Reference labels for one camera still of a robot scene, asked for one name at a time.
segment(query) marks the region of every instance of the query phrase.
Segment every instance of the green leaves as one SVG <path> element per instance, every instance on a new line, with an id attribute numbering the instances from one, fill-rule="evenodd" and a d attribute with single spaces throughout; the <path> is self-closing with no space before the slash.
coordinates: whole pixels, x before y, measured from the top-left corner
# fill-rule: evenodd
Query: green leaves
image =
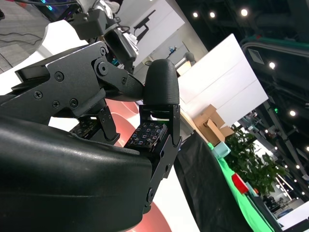
<path id="1" fill-rule="evenodd" d="M 244 133 L 236 127 L 233 127 L 233 130 L 235 133 L 226 140 L 226 144 L 231 149 L 231 154 L 225 158 L 229 167 L 245 182 L 257 188 L 261 194 L 274 192 L 272 183 L 277 174 L 286 175 L 285 169 L 276 164 L 267 154 L 262 155 L 262 158 L 255 155 L 252 134 Z"/>

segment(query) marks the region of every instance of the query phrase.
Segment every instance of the red curved surface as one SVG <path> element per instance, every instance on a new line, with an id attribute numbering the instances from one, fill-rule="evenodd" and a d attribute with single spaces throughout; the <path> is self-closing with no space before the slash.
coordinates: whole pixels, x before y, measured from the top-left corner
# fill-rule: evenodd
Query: red curved surface
<path id="1" fill-rule="evenodd" d="M 168 222 L 165 220 L 159 208 L 152 203 L 151 210 L 143 215 L 142 221 L 128 232 L 171 232 Z"/>

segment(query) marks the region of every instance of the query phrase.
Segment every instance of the white wall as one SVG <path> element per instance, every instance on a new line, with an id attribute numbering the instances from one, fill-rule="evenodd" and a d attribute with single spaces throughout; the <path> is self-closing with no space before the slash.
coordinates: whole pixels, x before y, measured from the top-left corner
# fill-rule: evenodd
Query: white wall
<path id="1" fill-rule="evenodd" d="M 309 202 L 304 203 L 297 209 L 288 213 L 287 215 L 279 218 L 278 223 L 282 224 L 283 230 L 290 228 L 291 226 L 307 219 L 309 217 Z"/>
<path id="2" fill-rule="evenodd" d="M 184 16 L 176 1 L 166 1 L 185 22 L 185 24 L 177 30 L 177 33 L 184 45 L 188 48 L 188 50 L 194 54 L 195 60 L 199 61 L 208 53 L 205 45 L 203 44 L 197 33 L 194 31 L 188 19 Z"/>
<path id="3" fill-rule="evenodd" d="M 121 18 L 121 25 L 131 27 L 156 2 L 157 0 L 125 0 L 117 14 Z"/>
<path id="4" fill-rule="evenodd" d="M 157 0 L 155 4 L 149 8 L 139 19 L 133 23 L 133 26 L 142 21 L 149 13 L 156 10 L 147 22 L 149 31 L 145 34 L 142 40 L 138 43 L 139 54 L 134 62 L 134 65 L 140 64 L 148 55 L 157 49 L 167 38 L 169 38 L 184 21 L 177 13 L 167 4 L 165 0 Z M 136 30 L 135 35 L 139 35 L 144 28 Z"/>

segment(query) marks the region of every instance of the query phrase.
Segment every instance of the white surface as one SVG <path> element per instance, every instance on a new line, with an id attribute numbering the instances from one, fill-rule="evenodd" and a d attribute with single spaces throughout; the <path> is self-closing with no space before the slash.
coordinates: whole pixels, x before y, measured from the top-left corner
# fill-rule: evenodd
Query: white surface
<path id="1" fill-rule="evenodd" d="M 233 34 L 178 80 L 191 118 L 212 104 L 228 126 L 268 99 Z"/>
<path id="2" fill-rule="evenodd" d="M 290 228 L 291 226 L 307 219 L 309 217 L 309 202 L 304 203 L 303 205 L 299 206 L 292 212 L 284 215 L 283 217 L 279 218 L 277 221 L 278 223 L 282 224 L 283 230 Z"/>
<path id="3" fill-rule="evenodd" d="M 58 21 L 47 26 L 44 41 L 39 49 L 28 59 L 11 70 L 0 75 L 0 94 L 11 92 L 11 87 L 18 85 L 20 80 L 14 73 L 15 70 L 26 67 L 32 63 L 50 57 L 62 51 L 87 44 L 86 41 L 79 40 L 75 30 L 65 21 Z M 129 119 L 129 122 L 137 127 L 139 125 L 139 115 Z M 65 131 L 70 131 L 78 121 L 70 118 L 51 118 L 50 126 Z M 197 225 L 191 214 L 180 183 L 172 168 L 168 179 L 164 179 L 154 198 L 173 232 L 198 232 Z"/>
<path id="4" fill-rule="evenodd" d="M 0 74 L 0 95 L 11 92 L 11 87 L 21 83 L 15 74 L 16 70 L 65 50 L 86 44 L 86 41 L 79 40 L 74 28 L 66 21 L 62 20 L 48 24 L 45 29 L 43 41 L 38 50 L 30 55 L 28 59 Z"/>
<path id="5" fill-rule="evenodd" d="M 150 21 L 147 22 L 149 31 L 138 43 L 139 55 L 134 62 L 135 66 L 140 64 L 148 55 L 150 55 L 184 24 L 184 21 L 176 14 L 176 12 L 165 0 L 158 0 L 148 11 L 136 20 L 133 26 L 140 23 L 153 10 L 156 11 L 149 17 Z M 145 27 L 136 30 L 135 35 L 138 36 L 144 30 Z"/>
<path id="6" fill-rule="evenodd" d="M 173 232 L 199 232 L 178 181 L 174 166 L 163 179 L 155 194 L 154 203 Z"/>

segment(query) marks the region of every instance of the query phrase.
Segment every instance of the ceiling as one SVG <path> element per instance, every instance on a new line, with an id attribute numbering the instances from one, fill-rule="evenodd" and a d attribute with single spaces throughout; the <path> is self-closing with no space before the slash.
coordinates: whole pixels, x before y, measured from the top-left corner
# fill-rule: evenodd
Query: ceiling
<path id="1" fill-rule="evenodd" d="M 304 197 L 309 199 L 309 183 L 302 178 L 309 174 L 307 1 L 176 1 L 208 50 L 229 34 L 235 35 L 269 96 L 269 100 L 256 109 L 257 116 L 252 118 L 256 132 L 272 146 L 282 166 L 288 165 L 292 177 L 297 179 L 295 188 L 300 195 L 304 191 Z M 248 13 L 246 16 L 241 13 L 244 9 Z M 290 115 L 291 110 L 296 112 L 295 116 Z"/>

